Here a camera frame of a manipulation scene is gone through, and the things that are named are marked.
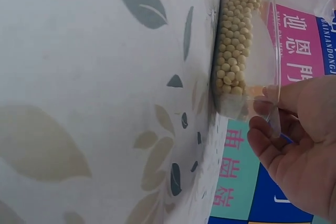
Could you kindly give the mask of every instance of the beige leaf print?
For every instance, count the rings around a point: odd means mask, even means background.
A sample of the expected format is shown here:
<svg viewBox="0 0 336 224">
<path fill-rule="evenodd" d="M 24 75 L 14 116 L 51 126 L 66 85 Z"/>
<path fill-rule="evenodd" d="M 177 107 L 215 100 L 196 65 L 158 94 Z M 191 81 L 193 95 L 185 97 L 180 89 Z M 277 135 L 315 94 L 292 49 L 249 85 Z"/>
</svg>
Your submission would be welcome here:
<svg viewBox="0 0 336 224">
<path fill-rule="evenodd" d="M 155 173 L 167 158 L 169 152 L 173 148 L 173 145 L 174 141 L 170 137 L 160 139 L 149 154 L 143 173 L 145 175 Z"/>
<path fill-rule="evenodd" d="M 147 195 L 142 200 L 140 200 L 137 205 L 133 208 L 130 215 L 128 216 L 125 224 L 140 224 L 142 223 L 147 216 L 150 214 L 153 209 L 159 192 L 155 192 Z"/>
<path fill-rule="evenodd" d="M 157 189 L 166 177 L 166 172 L 159 170 L 153 174 L 144 174 L 141 182 L 141 188 L 145 191 Z"/>
<path fill-rule="evenodd" d="M 174 126 L 168 112 L 159 105 L 155 105 L 155 115 L 160 125 L 175 136 Z"/>
<path fill-rule="evenodd" d="M 192 93 L 192 96 L 191 96 L 191 108 L 192 108 L 192 110 L 195 109 L 196 92 L 197 92 L 197 81 L 195 81 L 194 88 L 193 88 L 193 93 Z"/>
<path fill-rule="evenodd" d="M 201 114 L 201 112 L 203 110 L 205 98 L 206 98 L 206 92 L 204 91 L 202 96 L 201 96 L 201 99 L 199 100 L 199 104 L 198 104 L 198 108 L 197 108 L 197 115 Z"/>
<path fill-rule="evenodd" d="M 172 191 L 171 191 L 171 188 L 170 188 L 170 181 L 169 180 L 166 180 L 166 190 L 167 190 L 167 194 L 169 197 L 172 197 Z"/>
<path fill-rule="evenodd" d="M 0 223 L 24 224 L 25 222 L 9 206 L 0 201 Z"/>
<path fill-rule="evenodd" d="M 174 203 L 164 204 L 164 209 L 168 214 L 170 214 L 175 209 L 175 204 Z"/>
<path fill-rule="evenodd" d="M 85 224 L 83 218 L 76 212 L 65 212 L 63 218 L 65 224 Z"/>
<path fill-rule="evenodd" d="M 145 222 L 145 224 L 154 224 L 155 221 L 155 217 L 158 214 L 157 211 L 159 209 L 159 204 L 156 204 L 155 209 L 151 212 L 151 214 L 149 215 L 147 221 Z"/>
<path fill-rule="evenodd" d="M 0 107 L 0 146 L 0 157 L 21 175 L 45 182 L 91 177 L 71 136 L 40 108 Z"/>
<path fill-rule="evenodd" d="M 146 131 L 135 140 L 134 148 L 137 149 L 148 149 L 152 147 L 157 142 L 158 136 L 155 132 Z"/>
</svg>

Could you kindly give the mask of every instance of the pink label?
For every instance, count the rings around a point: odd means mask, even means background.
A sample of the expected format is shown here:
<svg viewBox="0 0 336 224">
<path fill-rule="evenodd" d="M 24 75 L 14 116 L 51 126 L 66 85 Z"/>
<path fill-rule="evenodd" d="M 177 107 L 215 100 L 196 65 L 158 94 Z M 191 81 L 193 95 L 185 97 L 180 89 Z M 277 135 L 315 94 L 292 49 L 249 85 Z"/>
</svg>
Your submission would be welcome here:
<svg viewBox="0 0 336 224">
<path fill-rule="evenodd" d="M 281 84 L 324 75 L 316 18 L 277 5 L 280 35 Z"/>
</svg>

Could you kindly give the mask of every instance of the chinese character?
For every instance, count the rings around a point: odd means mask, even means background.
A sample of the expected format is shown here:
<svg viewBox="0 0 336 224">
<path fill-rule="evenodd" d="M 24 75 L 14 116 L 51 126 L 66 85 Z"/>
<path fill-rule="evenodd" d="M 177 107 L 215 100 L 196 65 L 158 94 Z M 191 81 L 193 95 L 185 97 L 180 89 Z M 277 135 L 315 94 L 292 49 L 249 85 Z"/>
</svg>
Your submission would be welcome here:
<svg viewBox="0 0 336 224">
<path fill-rule="evenodd" d="M 287 200 L 287 199 L 277 199 L 277 196 L 275 196 L 274 195 L 274 202 L 275 203 L 290 203 L 290 201 L 289 200 Z"/>
<path fill-rule="evenodd" d="M 220 166 L 220 177 L 223 178 L 236 178 L 237 176 L 233 174 L 233 172 L 239 171 L 240 169 L 235 167 L 236 164 L 239 164 L 239 160 L 233 160 L 232 158 L 224 157 L 222 159 L 222 165 Z"/>
<path fill-rule="evenodd" d="M 296 51 L 297 54 L 301 55 L 311 55 L 310 52 L 310 42 L 300 39 L 292 39 L 287 37 L 286 48 L 290 54 Z"/>
<path fill-rule="evenodd" d="M 234 199 L 233 196 L 231 196 L 232 192 L 233 192 L 232 188 L 226 189 L 221 186 L 220 189 L 216 191 L 213 205 L 222 206 L 222 207 L 230 207 L 231 205 L 229 201 Z"/>
<path fill-rule="evenodd" d="M 300 74 L 301 74 L 301 79 L 290 78 L 289 75 L 287 75 L 287 78 L 289 81 L 297 82 L 297 81 L 302 81 L 302 80 L 313 78 L 313 67 L 292 64 L 292 63 L 287 63 L 287 66 L 294 67 L 294 68 L 300 68 Z"/>
<path fill-rule="evenodd" d="M 244 141 L 244 139 L 241 137 L 241 134 L 241 130 L 227 130 L 224 146 L 237 148 L 239 150 L 240 143 Z"/>
<path fill-rule="evenodd" d="M 304 18 L 299 18 L 299 16 L 292 17 L 292 16 L 287 16 L 284 14 L 284 21 L 283 21 L 284 27 L 290 27 L 293 29 L 298 29 L 298 30 L 306 30 L 307 24 Z"/>
</svg>

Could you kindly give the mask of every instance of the blue panel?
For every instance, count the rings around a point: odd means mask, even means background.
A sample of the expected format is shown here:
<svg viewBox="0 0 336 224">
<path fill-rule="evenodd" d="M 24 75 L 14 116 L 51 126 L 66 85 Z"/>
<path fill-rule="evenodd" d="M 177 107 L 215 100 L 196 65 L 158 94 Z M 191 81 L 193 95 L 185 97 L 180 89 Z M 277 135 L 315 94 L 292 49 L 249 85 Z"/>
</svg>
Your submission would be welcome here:
<svg viewBox="0 0 336 224">
<path fill-rule="evenodd" d="M 313 215 L 301 211 L 286 199 L 281 189 L 260 165 L 249 221 L 299 223 L 311 222 Z"/>
<path fill-rule="evenodd" d="M 324 72 L 336 74 L 336 18 L 332 26 L 322 18 L 316 18 L 316 20 L 320 33 Z"/>
<path fill-rule="evenodd" d="M 210 217 L 208 224 L 248 224 L 247 220 L 231 220 L 217 217 Z"/>
</svg>

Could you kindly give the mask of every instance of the leaf pattern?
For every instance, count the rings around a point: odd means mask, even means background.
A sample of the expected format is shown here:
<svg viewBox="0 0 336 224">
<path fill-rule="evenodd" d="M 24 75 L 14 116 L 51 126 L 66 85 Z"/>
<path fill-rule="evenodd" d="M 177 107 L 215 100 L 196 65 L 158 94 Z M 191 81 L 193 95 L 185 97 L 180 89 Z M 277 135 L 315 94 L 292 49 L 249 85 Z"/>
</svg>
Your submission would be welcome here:
<svg viewBox="0 0 336 224">
<path fill-rule="evenodd" d="M 171 185 L 169 180 L 166 181 L 166 190 L 169 197 L 172 197 Z"/>
<path fill-rule="evenodd" d="M 185 27 L 184 27 L 184 40 L 183 40 L 184 61 L 187 60 L 189 49 L 190 49 L 191 24 L 193 20 L 193 11 L 194 11 L 194 6 L 190 7 L 189 9 L 187 21 L 185 22 Z"/>
<path fill-rule="evenodd" d="M 72 137 L 35 106 L 0 107 L 0 146 L 0 157 L 23 176 L 45 182 L 91 177 Z"/>
<path fill-rule="evenodd" d="M 147 221 L 145 222 L 145 224 L 154 224 L 155 217 L 158 214 L 157 213 L 158 210 L 159 210 L 159 204 L 156 204 L 156 207 L 154 208 L 154 210 L 149 215 L 149 217 L 148 217 Z"/>
<path fill-rule="evenodd" d="M 201 112 L 203 110 L 205 99 L 206 99 L 206 92 L 204 91 L 202 96 L 201 96 L 201 99 L 199 100 L 199 104 L 198 104 L 198 108 L 197 108 L 197 115 L 201 114 Z"/>
<path fill-rule="evenodd" d="M 164 6 L 160 0 L 122 0 L 131 14 L 145 27 L 158 29 L 168 24 Z"/>
<path fill-rule="evenodd" d="M 24 224 L 25 222 L 14 210 L 0 201 L 0 223 Z"/>
<path fill-rule="evenodd" d="M 164 107 L 155 105 L 155 115 L 160 125 L 175 136 L 172 120 L 170 119 L 170 116 Z"/>
<path fill-rule="evenodd" d="M 181 172 L 178 164 L 173 163 L 170 175 L 170 184 L 173 196 L 177 196 L 181 193 Z"/>
<path fill-rule="evenodd" d="M 182 114 L 181 121 L 182 121 L 182 128 L 186 129 L 188 127 L 188 118 L 185 112 Z"/>
<path fill-rule="evenodd" d="M 175 203 L 171 203 L 171 204 L 164 204 L 164 209 L 166 210 L 166 212 L 168 214 L 170 214 L 172 211 L 174 211 L 175 209 Z"/>
<path fill-rule="evenodd" d="M 193 93 L 192 93 L 192 96 L 191 96 L 191 108 L 192 108 L 192 110 L 195 109 L 196 92 L 197 92 L 197 81 L 195 81 L 194 88 L 193 88 Z"/>
<path fill-rule="evenodd" d="M 167 83 L 167 87 L 173 87 L 173 88 L 183 88 L 183 83 L 181 81 L 181 78 L 175 74 L 170 81 Z"/>
<path fill-rule="evenodd" d="M 152 175 L 155 173 L 167 158 L 173 145 L 174 141 L 170 137 L 160 139 L 149 154 L 143 173 L 145 175 Z"/>
<path fill-rule="evenodd" d="M 166 177 L 166 172 L 159 170 L 154 174 L 144 174 L 141 182 L 141 188 L 144 191 L 157 189 Z"/>
<path fill-rule="evenodd" d="M 194 171 L 196 171 L 197 167 L 198 167 L 198 162 L 196 161 L 190 171 L 193 173 Z"/>
<path fill-rule="evenodd" d="M 83 218 L 76 212 L 65 212 L 63 218 L 65 224 L 85 224 Z"/>
<path fill-rule="evenodd" d="M 157 191 L 141 199 L 131 211 L 125 224 L 142 223 L 147 218 L 147 216 L 150 214 L 151 210 L 153 209 L 158 199 L 158 196 L 159 196 L 159 192 Z"/>
<path fill-rule="evenodd" d="M 134 148 L 143 150 L 148 149 L 157 142 L 157 139 L 158 136 L 155 132 L 146 131 L 135 140 Z"/>
<path fill-rule="evenodd" d="M 202 136 L 201 136 L 201 133 L 198 132 L 197 133 L 197 144 L 201 144 L 202 143 Z"/>
</svg>

